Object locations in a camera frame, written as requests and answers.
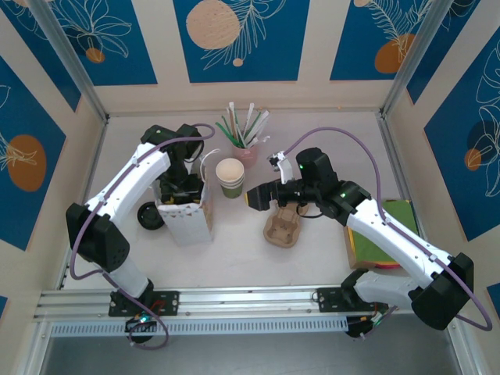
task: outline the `white table surface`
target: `white table surface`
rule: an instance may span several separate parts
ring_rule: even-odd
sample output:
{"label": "white table surface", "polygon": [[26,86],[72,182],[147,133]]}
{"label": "white table surface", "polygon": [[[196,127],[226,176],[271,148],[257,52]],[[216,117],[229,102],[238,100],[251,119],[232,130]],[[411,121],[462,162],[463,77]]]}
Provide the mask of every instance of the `white table surface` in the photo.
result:
{"label": "white table surface", "polygon": [[[141,135],[153,124],[176,130],[183,123],[210,123],[220,115],[213,112],[168,116],[113,117],[109,121],[102,153],[91,185],[91,196],[119,172],[131,157]],[[351,131],[366,143],[374,154],[382,178],[382,197],[399,198],[394,175],[372,112],[276,112],[270,118],[266,135],[271,139],[261,145],[259,161],[245,172],[244,190],[279,177],[266,157],[285,150],[306,131],[316,127],[340,127]],[[363,150],[343,134],[320,132],[303,141],[291,154],[295,176],[297,152],[319,147],[331,160],[339,179],[353,180],[375,195],[375,175]],[[200,288],[240,286],[284,286],[340,284],[351,270],[348,267],[343,228],[334,220],[322,217],[302,219],[302,231],[293,248],[284,249],[263,237],[266,219],[274,211],[257,212],[246,206],[243,196],[227,199],[215,179],[216,164],[231,157],[230,143],[219,130],[205,142],[205,153],[221,148],[207,158],[214,197],[213,243],[179,247],[164,226],[156,231],[143,229],[137,221],[139,206],[152,200],[151,189],[139,199],[120,228],[130,242],[130,256],[139,269],[158,288]],[[317,212],[312,207],[308,214]],[[77,273],[94,267],[77,258]],[[66,278],[65,289],[110,289],[101,276],[75,281]]]}

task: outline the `paper cup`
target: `paper cup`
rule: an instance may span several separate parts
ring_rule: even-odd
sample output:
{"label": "paper cup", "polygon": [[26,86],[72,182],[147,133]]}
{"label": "paper cup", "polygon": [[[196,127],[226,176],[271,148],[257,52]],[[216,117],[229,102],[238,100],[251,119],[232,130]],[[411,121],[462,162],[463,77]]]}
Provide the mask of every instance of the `paper cup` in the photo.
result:
{"label": "paper cup", "polygon": [[224,159],[216,167],[217,180],[224,196],[237,198],[243,192],[243,181],[245,180],[245,168],[236,159]]}

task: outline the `pink cup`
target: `pink cup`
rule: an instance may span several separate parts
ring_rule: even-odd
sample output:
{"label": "pink cup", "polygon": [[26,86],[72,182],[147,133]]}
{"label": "pink cup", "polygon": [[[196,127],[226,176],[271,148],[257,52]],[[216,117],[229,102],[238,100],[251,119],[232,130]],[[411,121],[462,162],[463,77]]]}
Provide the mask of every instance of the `pink cup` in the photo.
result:
{"label": "pink cup", "polygon": [[257,145],[254,145],[251,148],[238,148],[234,145],[232,147],[233,157],[242,162],[245,169],[252,168],[255,163],[257,163],[257,156],[259,154]]}

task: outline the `beige wall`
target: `beige wall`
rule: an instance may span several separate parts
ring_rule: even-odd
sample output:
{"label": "beige wall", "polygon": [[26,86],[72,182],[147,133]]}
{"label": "beige wall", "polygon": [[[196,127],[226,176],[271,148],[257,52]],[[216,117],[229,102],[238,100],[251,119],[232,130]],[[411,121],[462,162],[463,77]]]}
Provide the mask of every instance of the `beige wall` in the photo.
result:
{"label": "beige wall", "polygon": [[133,0],[158,85],[96,91],[112,114],[221,109],[230,101],[269,108],[380,108],[392,80],[329,81],[351,1],[311,0],[297,82],[190,84],[173,2]]}
{"label": "beige wall", "polygon": [[[412,106],[405,93],[389,116],[412,198],[429,239],[452,254],[464,252],[474,261],[474,288],[493,319],[494,330],[485,333],[471,328],[471,333],[492,373],[500,373],[500,320],[485,288],[500,282],[500,227],[466,241],[423,129],[498,27],[498,0],[481,0],[416,105]],[[483,322],[472,302],[465,313]]]}
{"label": "beige wall", "polygon": [[85,100],[77,113],[66,104],[18,33],[0,12],[0,55],[66,134],[28,249],[0,241],[0,295],[9,298],[0,322],[0,373],[14,370],[40,291],[53,288],[68,246],[66,208],[80,201],[95,153],[101,122]]}

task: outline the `black wheel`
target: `black wheel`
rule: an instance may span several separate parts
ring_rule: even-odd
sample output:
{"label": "black wheel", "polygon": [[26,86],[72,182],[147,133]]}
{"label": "black wheel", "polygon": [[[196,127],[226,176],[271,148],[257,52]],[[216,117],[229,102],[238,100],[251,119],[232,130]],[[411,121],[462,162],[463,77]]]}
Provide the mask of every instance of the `black wheel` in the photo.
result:
{"label": "black wheel", "polygon": [[165,224],[154,202],[147,202],[141,206],[137,211],[137,220],[147,230],[157,230]]}

